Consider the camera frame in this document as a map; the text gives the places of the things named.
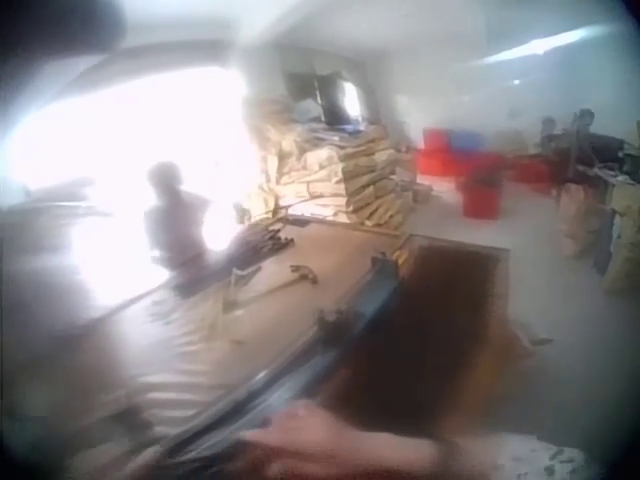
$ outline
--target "sack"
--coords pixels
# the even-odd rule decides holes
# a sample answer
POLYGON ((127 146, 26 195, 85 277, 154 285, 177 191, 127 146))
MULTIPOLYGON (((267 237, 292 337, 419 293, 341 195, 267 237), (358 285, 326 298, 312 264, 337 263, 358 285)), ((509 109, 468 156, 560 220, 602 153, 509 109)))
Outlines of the sack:
POLYGON ((587 210, 589 194, 586 187, 568 183, 562 188, 558 213, 560 242, 563 255, 575 257, 589 240, 587 210))

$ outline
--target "pile of bags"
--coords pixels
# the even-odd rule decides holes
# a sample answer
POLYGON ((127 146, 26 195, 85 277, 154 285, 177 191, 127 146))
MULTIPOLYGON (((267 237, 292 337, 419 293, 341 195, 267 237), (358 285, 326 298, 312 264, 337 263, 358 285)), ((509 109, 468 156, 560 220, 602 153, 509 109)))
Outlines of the pile of bags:
POLYGON ((411 158, 396 151, 382 127, 350 135, 323 124, 298 124, 286 99, 248 102, 263 182, 249 207, 260 218, 291 214, 398 229, 413 205, 412 182, 396 177, 411 158))
POLYGON ((617 185, 610 206, 616 212, 616 221, 604 287, 609 292, 637 292, 640 290, 640 187, 617 185))

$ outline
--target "silhouetted person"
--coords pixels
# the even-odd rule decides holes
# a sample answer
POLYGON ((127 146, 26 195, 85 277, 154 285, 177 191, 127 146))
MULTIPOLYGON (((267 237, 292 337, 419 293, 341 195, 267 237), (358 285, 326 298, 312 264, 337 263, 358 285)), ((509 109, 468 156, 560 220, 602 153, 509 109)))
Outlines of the silhouetted person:
POLYGON ((153 255, 171 269, 204 258, 207 247, 202 225, 209 202, 182 190, 182 175, 173 162, 154 165, 148 178, 157 198, 156 205, 145 213, 153 255))

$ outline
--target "finger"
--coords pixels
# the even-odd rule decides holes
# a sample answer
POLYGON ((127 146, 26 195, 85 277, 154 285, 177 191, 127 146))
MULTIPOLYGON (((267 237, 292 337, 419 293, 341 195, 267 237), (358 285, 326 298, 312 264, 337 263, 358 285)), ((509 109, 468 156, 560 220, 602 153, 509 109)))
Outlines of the finger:
POLYGON ((333 478, 340 472, 328 464, 304 460, 285 459, 273 462, 265 472, 268 478, 283 478, 289 475, 310 478, 333 478))

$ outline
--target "stacked sacks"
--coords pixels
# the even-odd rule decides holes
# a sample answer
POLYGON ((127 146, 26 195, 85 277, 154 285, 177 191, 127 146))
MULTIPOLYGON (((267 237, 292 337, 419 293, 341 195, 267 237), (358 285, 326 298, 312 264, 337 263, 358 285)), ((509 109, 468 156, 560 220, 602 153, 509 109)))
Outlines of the stacked sacks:
POLYGON ((248 118, 261 151, 263 189, 290 213, 398 229, 411 194, 395 179, 406 155, 392 148, 381 127, 347 135, 324 125, 300 125, 281 109, 254 105, 248 118))

